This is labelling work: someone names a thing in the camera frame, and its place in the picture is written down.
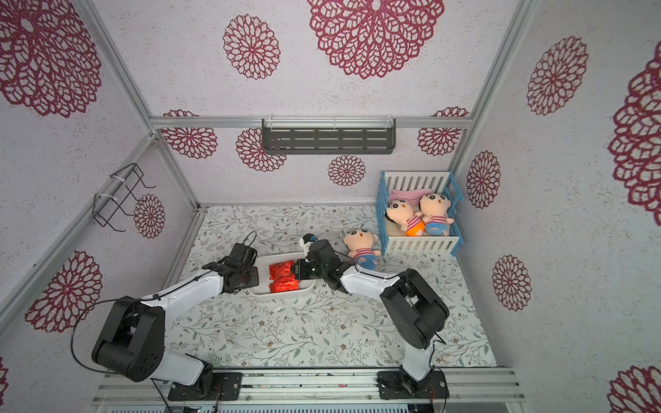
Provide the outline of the white plastic storage box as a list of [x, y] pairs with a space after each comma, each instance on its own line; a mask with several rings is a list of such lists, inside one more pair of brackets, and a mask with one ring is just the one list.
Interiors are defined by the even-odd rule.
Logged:
[[255, 266], [258, 268], [259, 284], [256, 287], [248, 289], [248, 293], [256, 299], [293, 299], [305, 295], [313, 290], [316, 280], [303, 280], [299, 283], [299, 290], [272, 293], [270, 292], [270, 269], [269, 266], [277, 263], [285, 263], [287, 261], [296, 261], [304, 258], [303, 252], [293, 252], [286, 254], [277, 254], [271, 256], [260, 256], [255, 261]]

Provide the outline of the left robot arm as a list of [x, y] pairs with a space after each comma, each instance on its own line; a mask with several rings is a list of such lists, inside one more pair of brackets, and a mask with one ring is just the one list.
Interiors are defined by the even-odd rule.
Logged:
[[172, 401], [211, 397], [216, 387], [213, 365], [190, 354], [168, 350], [165, 332], [186, 311], [208, 299], [256, 287], [257, 256], [251, 246], [234, 244], [229, 255], [204, 265], [176, 285], [139, 299], [117, 299], [91, 360], [133, 382], [172, 383]]

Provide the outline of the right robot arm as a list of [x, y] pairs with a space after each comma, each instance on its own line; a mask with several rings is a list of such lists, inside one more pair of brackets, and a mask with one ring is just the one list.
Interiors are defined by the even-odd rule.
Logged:
[[432, 362], [450, 311], [420, 273], [412, 268], [380, 273], [344, 261], [327, 240], [313, 234], [303, 236], [299, 245], [304, 257], [294, 263], [297, 280], [323, 280], [334, 291], [380, 301], [406, 342], [399, 369], [377, 373], [380, 398], [448, 399], [445, 375]]

